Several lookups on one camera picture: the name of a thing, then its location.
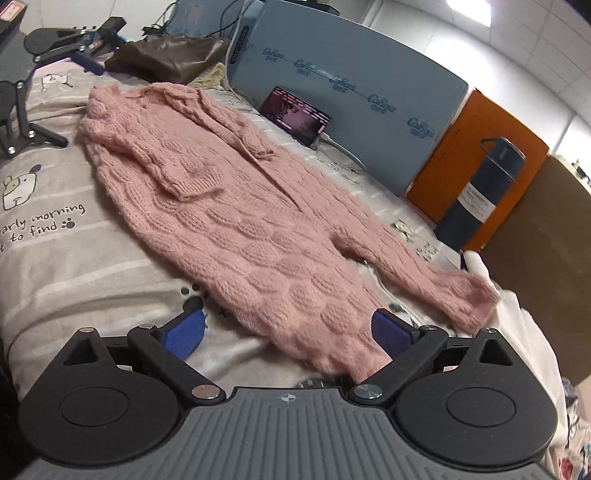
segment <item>metal screw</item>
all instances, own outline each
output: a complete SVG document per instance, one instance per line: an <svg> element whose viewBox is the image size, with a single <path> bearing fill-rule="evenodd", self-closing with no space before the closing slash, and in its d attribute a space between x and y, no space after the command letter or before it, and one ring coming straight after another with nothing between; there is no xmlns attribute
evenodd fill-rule
<svg viewBox="0 0 591 480"><path fill-rule="evenodd" d="M384 391L377 385L363 384L357 385L357 387L353 389L353 393L359 398L373 400L381 397L384 394Z"/></svg>
<svg viewBox="0 0 591 480"><path fill-rule="evenodd" d="M218 398L222 391L215 385L197 385L191 390L191 395L200 400L213 400Z"/></svg>

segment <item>bottle label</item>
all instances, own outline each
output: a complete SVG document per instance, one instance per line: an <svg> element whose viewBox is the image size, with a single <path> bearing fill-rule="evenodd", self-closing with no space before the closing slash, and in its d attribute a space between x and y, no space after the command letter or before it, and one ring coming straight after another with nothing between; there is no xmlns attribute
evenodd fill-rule
<svg viewBox="0 0 591 480"><path fill-rule="evenodd" d="M472 183L466 185L457 201L480 223L486 222L496 208L496 205L476 190Z"/></svg>

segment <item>orange board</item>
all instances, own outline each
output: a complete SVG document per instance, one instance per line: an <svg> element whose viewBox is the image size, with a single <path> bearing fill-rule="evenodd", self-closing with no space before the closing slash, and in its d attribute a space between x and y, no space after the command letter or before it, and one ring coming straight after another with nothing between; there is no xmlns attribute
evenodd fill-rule
<svg viewBox="0 0 591 480"><path fill-rule="evenodd" d="M523 197L548 156L548 145L506 110L474 90L408 192L408 200L438 223L485 158L483 138L505 137L525 154L525 165L491 217L465 249L479 251Z"/></svg>

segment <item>beige fabric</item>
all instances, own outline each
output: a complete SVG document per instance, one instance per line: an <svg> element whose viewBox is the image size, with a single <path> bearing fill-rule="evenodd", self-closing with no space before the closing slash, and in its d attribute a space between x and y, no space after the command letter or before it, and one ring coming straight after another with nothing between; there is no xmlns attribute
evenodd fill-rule
<svg viewBox="0 0 591 480"><path fill-rule="evenodd" d="M216 63L213 67L208 68L205 72L197 78L189 82L187 86L193 88L201 88L204 90L214 89L223 90L222 86L225 83L225 68L223 63Z"/></svg>

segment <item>cartoon dog print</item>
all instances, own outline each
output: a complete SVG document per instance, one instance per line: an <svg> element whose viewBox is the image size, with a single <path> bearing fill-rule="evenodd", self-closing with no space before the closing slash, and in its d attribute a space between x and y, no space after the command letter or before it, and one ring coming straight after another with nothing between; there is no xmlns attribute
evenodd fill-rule
<svg viewBox="0 0 591 480"><path fill-rule="evenodd" d="M10 175L4 179L4 193L2 200L4 210L10 210L25 203L35 191L37 184L37 172L41 170L40 165L35 165L29 173L12 178Z"/></svg>
<svg viewBox="0 0 591 480"><path fill-rule="evenodd" d="M45 92L45 90L47 90L50 85L55 85L56 83L61 83L62 85L67 85L70 88L74 88L73 85L68 83L68 75L56 75L54 73L50 73L41 79L41 91Z"/></svg>

